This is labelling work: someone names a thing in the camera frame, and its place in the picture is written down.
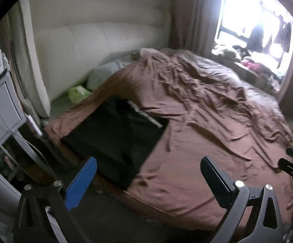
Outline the white bedside cabinet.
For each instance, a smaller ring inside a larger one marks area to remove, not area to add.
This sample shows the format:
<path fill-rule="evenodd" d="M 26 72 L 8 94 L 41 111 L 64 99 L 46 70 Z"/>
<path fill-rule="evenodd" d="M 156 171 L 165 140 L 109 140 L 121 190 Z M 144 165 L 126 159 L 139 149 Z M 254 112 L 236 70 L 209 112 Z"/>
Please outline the white bedside cabinet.
<path fill-rule="evenodd" d="M 10 74 L 0 78 L 0 145 L 25 123 L 25 115 Z"/>

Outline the white padded headboard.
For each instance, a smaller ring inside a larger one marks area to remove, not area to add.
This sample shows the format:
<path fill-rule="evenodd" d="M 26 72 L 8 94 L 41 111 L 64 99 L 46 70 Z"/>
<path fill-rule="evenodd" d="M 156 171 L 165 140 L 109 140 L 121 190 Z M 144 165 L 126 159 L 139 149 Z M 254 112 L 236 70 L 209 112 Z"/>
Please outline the white padded headboard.
<path fill-rule="evenodd" d="M 171 15 L 136 0 L 20 0 L 25 48 L 41 117 L 89 72 L 140 48 L 167 46 Z"/>

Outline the pink clothes on windowsill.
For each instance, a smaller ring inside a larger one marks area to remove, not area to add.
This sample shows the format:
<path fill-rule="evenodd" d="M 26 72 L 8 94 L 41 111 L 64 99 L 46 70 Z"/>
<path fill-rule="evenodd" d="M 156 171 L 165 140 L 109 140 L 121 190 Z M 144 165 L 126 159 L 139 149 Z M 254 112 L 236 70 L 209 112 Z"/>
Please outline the pink clothes on windowsill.
<path fill-rule="evenodd" d="M 255 73 L 261 74 L 263 72 L 262 66 L 259 63 L 251 62 L 248 59 L 243 59 L 241 64 Z"/>

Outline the white pillow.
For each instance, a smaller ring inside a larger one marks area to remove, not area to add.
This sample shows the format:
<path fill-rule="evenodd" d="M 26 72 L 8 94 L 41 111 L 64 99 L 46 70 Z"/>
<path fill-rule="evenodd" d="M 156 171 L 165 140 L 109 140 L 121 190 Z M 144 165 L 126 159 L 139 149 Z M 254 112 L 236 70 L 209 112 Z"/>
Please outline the white pillow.
<path fill-rule="evenodd" d="M 88 75 L 86 89 L 91 92 L 97 90 L 110 76 L 132 63 L 133 60 L 117 59 L 92 69 Z"/>

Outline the green tissue pack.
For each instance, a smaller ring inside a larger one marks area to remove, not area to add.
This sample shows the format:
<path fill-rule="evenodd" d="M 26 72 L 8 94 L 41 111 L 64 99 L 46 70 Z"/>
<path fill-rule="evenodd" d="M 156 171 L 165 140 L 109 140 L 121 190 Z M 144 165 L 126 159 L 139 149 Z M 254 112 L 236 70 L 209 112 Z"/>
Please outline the green tissue pack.
<path fill-rule="evenodd" d="M 87 96 L 89 96 L 91 92 L 82 86 L 77 86 L 77 87 L 70 88 L 67 91 L 67 94 L 71 103 L 78 104 Z"/>

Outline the brown bed blanket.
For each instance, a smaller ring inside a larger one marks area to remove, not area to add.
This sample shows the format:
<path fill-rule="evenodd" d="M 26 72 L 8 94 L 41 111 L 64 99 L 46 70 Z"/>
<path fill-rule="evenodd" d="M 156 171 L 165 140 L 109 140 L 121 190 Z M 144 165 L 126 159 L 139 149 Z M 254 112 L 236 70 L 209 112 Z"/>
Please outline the brown bed blanket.
<path fill-rule="evenodd" d="M 293 134 L 272 96 L 187 50 L 149 54 L 111 75 L 45 127 L 71 163 L 82 153 L 69 151 L 65 137 L 111 95 L 168 119 L 163 136 L 127 190 L 100 178 L 116 199 L 156 220 L 212 230 L 224 211 L 200 172 L 201 158 L 210 156 L 248 186 L 272 185 L 282 220 L 291 220 L 286 208 L 293 200 L 293 180 L 277 163 L 286 148 L 293 147 Z"/>

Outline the black garment with patterned trim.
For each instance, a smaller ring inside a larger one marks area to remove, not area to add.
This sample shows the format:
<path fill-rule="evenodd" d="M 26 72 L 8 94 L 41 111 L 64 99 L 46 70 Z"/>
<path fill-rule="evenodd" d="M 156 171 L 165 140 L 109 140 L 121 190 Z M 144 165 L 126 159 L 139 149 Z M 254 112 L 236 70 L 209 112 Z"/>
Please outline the black garment with patterned trim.
<path fill-rule="evenodd" d="M 168 123 L 112 95 L 63 137 L 61 144 L 76 156 L 94 157 L 97 174 L 116 189 L 127 190 Z"/>

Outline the beige window curtain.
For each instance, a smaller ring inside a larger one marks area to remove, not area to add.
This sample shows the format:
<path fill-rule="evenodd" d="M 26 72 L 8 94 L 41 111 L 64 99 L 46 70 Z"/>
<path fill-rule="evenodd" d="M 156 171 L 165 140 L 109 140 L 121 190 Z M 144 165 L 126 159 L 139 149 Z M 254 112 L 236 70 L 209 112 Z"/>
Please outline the beige window curtain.
<path fill-rule="evenodd" d="M 209 58 L 222 0 L 171 0 L 169 47 Z"/>

